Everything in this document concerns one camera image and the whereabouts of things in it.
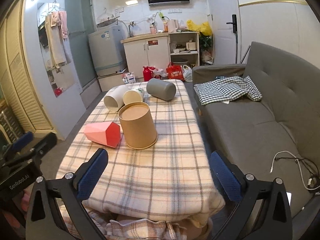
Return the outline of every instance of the cardboard cylinder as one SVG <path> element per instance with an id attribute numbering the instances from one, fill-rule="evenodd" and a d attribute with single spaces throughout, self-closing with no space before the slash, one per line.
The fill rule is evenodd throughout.
<path id="1" fill-rule="evenodd" d="M 117 87 L 114 91 L 112 91 L 109 95 L 104 98 L 105 106 L 111 112 L 117 112 L 123 105 L 123 96 L 129 91 L 125 85 Z"/>
<path id="2" fill-rule="evenodd" d="M 136 102 L 122 107 L 119 119 L 129 147 L 143 150 L 153 146 L 158 140 L 156 126 L 146 103 Z"/>
<path id="3" fill-rule="evenodd" d="M 143 102 L 144 94 L 145 91 L 141 87 L 131 89 L 124 94 L 123 102 L 125 105 L 135 102 Z"/>
<path id="4" fill-rule="evenodd" d="M 171 82 L 152 78 L 147 84 L 147 92 L 156 98 L 170 101 L 175 97 L 177 88 Z"/>

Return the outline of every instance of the red thermos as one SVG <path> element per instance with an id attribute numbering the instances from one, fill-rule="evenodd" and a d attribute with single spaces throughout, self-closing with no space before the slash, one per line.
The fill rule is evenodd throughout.
<path id="1" fill-rule="evenodd" d="M 153 72 L 149 69 L 148 66 L 143 67 L 143 79 L 145 82 L 153 78 Z"/>

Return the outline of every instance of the charging cable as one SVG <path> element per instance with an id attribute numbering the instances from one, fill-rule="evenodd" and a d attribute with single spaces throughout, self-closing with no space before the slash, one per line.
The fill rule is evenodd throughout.
<path id="1" fill-rule="evenodd" d="M 302 175 L 302 170 L 301 170 L 301 165 L 300 165 L 300 159 L 297 158 L 295 155 L 293 155 L 293 154 L 292 154 L 291 152 L 289 152 L 289 151 L 278 152 L 278 153 L 273 157 L 273 161 L 272 161 L 272 165 L 271 165 L 271 169 L 270 169 L 270 174 L 271 174 L 272 171 L 273 171 L 273 164 L 274 164 L 274 162 L 275 162 L 276 156 L 277 156 L 279 153 L 289 153 L 289 154 L 296 160 L 296 163 L 297 163 L 298 166 L 299 166 L 301 180 L 302 180 L 303 186 L 305 187 L 306 190 L 316 190 L 316 189 L 320 188 L 320 186 L 318 186 L 318 187 L 316 187 L 316 188 L 308 188 L 308 187 L 306 187 L 306 184 L 305 184 L 304 181 L 303 181 L 303 175 Z"/>

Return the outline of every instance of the gray cylinder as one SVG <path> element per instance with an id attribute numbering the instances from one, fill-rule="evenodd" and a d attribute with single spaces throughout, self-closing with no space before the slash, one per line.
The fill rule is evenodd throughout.
<path id="1" fill-rule="evenodd" d="M 148 94 L 165 101 L 172 100 L 176 95 L 176 91 L 175 84 L 156 78 L 150 79 L 147 84 Z"/>

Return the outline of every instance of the mirror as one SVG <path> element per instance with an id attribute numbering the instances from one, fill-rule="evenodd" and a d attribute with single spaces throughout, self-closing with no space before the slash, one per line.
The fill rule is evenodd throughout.
<path id="1" fill-rule="evenodd" d="M 37 22 L 41 53 L 56 97 L 75 83 L 69 66 L 72 57 L 66 46 L 68 30 L 63 26 L 63 14 L 60 12 L 64 12 L 64 9 L 59 3 L 38 3 Z"/>

